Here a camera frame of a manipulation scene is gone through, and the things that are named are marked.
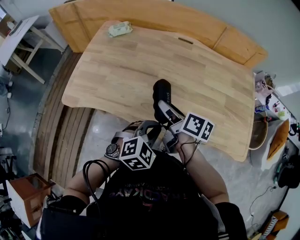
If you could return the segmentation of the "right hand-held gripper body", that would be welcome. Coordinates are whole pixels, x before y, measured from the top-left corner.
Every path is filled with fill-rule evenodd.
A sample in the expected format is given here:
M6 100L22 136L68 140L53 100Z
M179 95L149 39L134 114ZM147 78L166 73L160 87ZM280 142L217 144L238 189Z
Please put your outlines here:
M163 144L168 153L176 153L175 145L178 143L178 134L183 132L200 143L207 143L215 124L209 119L189 112L184 119L171 124L164 137Z

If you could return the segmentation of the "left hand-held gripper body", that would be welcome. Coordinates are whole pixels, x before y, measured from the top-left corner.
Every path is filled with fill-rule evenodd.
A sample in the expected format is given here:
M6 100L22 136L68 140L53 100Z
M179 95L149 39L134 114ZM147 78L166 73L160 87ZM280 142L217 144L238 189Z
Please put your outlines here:
M156 154L149 146L146 127L151 121L138 121L129 125L129 130L116 132L113 141L123 140L119 160L130 170L145 170L151 168Z

